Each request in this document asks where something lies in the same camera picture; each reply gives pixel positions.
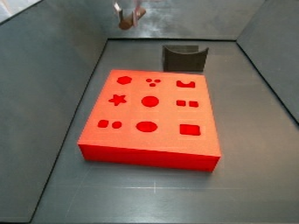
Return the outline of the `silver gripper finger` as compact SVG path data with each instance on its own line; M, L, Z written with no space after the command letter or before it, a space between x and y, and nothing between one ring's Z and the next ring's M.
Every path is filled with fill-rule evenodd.
M120 8L117 2L113 2L113 8L114 8L118 20L122 20L122 9Z
M137 26L137 21L140 19L141 13L140 13L140 7L141 7L141 0L134 0L134 9L133 9L133 26Z

